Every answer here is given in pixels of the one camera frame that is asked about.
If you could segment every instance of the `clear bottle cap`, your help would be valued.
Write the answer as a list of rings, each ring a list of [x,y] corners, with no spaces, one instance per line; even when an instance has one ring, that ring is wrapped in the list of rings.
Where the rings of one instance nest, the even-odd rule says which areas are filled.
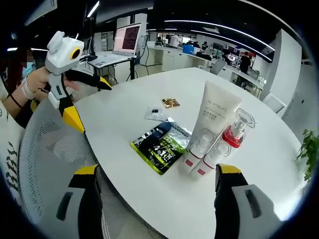
[[[245,134],[245,127],[255,127],[255,119],[243,109],[236,111],[237,120],[231,127],[231,132],[236,138],[241,138]]]
[[[202,158],[211,147],[215,136],[210,132],[205,132],[199,140],[191,147],[191,152],[196,157]]]
[[[205,163],[215,166],[222,158],[230,154],[231,147],[223,140],[219,140],[205,157]]]

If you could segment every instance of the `bracelet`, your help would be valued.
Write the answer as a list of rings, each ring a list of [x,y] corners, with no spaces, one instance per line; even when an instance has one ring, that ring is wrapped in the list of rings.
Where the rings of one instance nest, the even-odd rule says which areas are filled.
[[[30,90],[27,80],[22,84],[22,92],[27,99],[32,100],[34,98],[34,93]]]
[[[9,97],[11,97],[11,99],[13,100],[13,102],[15,102],[15,104],[16,104],[17,106],[19,106],[20,109],[22,109],[22,106],[18,103],[18,101],[15,100],[15,98],[13,98],[12,95],[9,95]]]

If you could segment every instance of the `computer monitor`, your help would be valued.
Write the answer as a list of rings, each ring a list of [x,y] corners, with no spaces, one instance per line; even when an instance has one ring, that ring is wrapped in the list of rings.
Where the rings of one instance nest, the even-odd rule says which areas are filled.
[[[141,23],[136,23],[116,30],[113,52],[134,55],[140,34]]]
[[[229,50],[229,53],[239,56],[240,51],[237,48],[228,46],[228,50]]]
[[[217,49],[217,50],[222,51],[224,49],[224,46],[214,42],[213,49]]]

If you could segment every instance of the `small gold package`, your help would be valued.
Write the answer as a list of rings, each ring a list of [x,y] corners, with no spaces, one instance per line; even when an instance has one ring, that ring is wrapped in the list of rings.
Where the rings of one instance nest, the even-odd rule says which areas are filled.
[[[161,102],[164,104],[165,108],[180,106],[175,98],[162,99]]]

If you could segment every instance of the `person's arm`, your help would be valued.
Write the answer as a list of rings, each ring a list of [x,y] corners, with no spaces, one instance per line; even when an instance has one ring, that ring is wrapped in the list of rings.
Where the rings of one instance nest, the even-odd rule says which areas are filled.
[[[32,72],[26,79],[29,90],[35,93],[36,91],[38,91],[38,89],[43,89],[46,86],[49,75],[50,73],[47,71],[45,67],[42,67]],[[78,85],[66,79],[64,80],[64,85],[72,87],[75,90],[80,90],[80,87]],[[11,96],[9,96],[7,99],[3,101],[3,105],[12,117],[16,117],[16,115],[20,112],[21,108],[27,103],[28,100],[29,99],[24,95],[22,91],[21,84],[12,93]]]
[[[20,107],[23,107],[27,101],[28,98],[23,95],[22,85],[20,85],[18,88],[16,88],[11,96],[3,101],[3,105],[10,113],[10,115],[14,118],[20,112]]]

